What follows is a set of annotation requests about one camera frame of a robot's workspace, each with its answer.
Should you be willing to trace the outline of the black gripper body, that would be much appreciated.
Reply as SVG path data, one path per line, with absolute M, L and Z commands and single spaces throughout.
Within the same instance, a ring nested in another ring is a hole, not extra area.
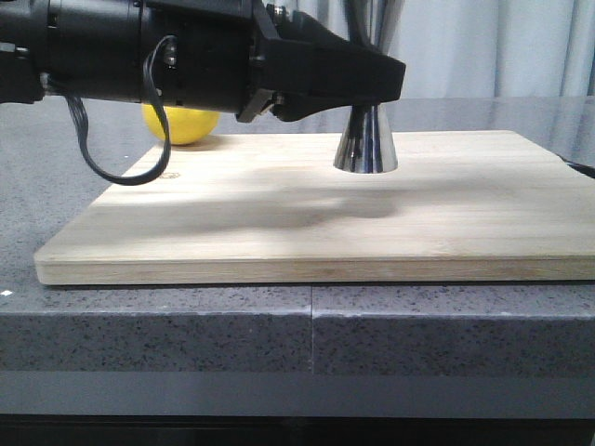
M 259 85 L 260 1 L 32 1 L 33 66 L 65 97 L 160 102 L 251 122 L 273 92 Z

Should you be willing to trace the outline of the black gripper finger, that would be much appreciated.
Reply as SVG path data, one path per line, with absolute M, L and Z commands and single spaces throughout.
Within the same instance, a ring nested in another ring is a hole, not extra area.
M 272 107 L 271 113 L 282 122 L 295 122 L 318 112 L 357 105 L 346 98 L 311 97 L 284 93 L 283 102 Z
M 342 38 L 304 11 L 255 3 L 255 86 L 342 105 L 399 99 L 405 64 L 389 49 L 402 9 L 402 2 L 341 2 Z

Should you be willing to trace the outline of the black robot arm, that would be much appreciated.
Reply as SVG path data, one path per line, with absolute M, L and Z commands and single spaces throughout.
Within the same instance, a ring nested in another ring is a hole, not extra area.
M 56 91 L 144 102 L 143 62 L 169 35 L 175 51 L 153 69 L 168 106 L 294 122 L 401 94 L 401 61 L 260 1 L 5 1 L 1 100 Z

